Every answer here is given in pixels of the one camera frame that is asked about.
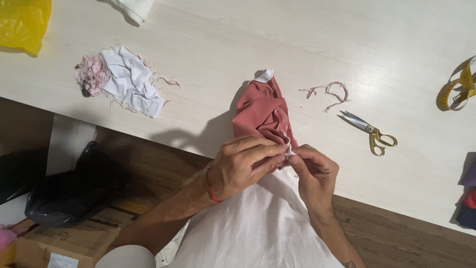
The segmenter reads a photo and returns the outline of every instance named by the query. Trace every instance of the measuring tape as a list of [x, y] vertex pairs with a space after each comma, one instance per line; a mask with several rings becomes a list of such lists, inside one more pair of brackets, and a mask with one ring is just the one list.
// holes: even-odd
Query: measuring tape
[[[469, 61], [468, 65], [466, 65], [466, 67], [464, 67], [464, 69], [461, 71], [460, 77], [458, 79], [454, 80], [453, 82], [451, 82], [451, 84], [445, 89], [442, 96], [440, 97], [440, 104], [443, 107], [445, 107], [449, 110], [459, 111], [459, 110], [463, 109], [466, 106], [466, 104], [468, 103], [469, 98], [476, 95], [475, 83], [473, 81], [473, 74], [471, 73], [471, 65], [473, 65], [474, 63], [476, 63], [476, 57], [472, 58]], [[455, 88], [455, 86], [457, 84], [461, 84], [461, 87], [466, 89], [466, 90], [462, 91], [458, 96], [454, 97], [453, 102], [455, 104], [458, 104], [458, 103], [462, 103], [465, 100], [466, 101], [465, 101], [465, 104], [463, 104], [459, 108], [451, 108], [448, 105], [448, 97], [449, 97], [450, 92]]]

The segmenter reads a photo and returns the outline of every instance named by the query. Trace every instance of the black plastic bag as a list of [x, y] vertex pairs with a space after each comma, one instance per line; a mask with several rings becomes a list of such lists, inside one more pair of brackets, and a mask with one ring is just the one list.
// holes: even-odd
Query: black plastic bag
[[25, 215], [51, 227], [70, 228], [90, 219], [129, 192], [131, 175], [90, 142], [76, 170], [47, 176], [28, 197]]
[[48, 149], [0, 156], [0, 205], [31, 191], [46, 177]]

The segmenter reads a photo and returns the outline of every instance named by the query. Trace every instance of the yellow plastic bag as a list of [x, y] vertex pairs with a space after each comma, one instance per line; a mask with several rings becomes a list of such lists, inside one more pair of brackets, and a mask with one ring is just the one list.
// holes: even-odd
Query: yellow plastic bag
[[51, 0], [0, 0], [0, 45], [37, 55], [51, 14]]

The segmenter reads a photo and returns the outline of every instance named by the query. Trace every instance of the white shirt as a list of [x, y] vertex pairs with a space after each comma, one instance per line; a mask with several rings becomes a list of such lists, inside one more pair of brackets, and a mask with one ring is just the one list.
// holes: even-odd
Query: white shirt
[[[144, 247], [114, 249], [96, 268], [155, 268]], [[193, 216], [168, 268], [341, 268], [309, 223], [298, 179], [282, 170]]]

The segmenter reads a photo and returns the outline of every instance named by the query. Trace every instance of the person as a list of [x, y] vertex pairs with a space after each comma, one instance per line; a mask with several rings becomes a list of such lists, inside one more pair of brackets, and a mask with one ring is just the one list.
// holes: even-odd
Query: person
[[223, 144], [207, 170], [122, 229], [96, 268], [154, 268], [189, 219], [169, 268], [365, 268], [333, 212], [339, 166], [307, 144], [288, 151], [254, 136]]

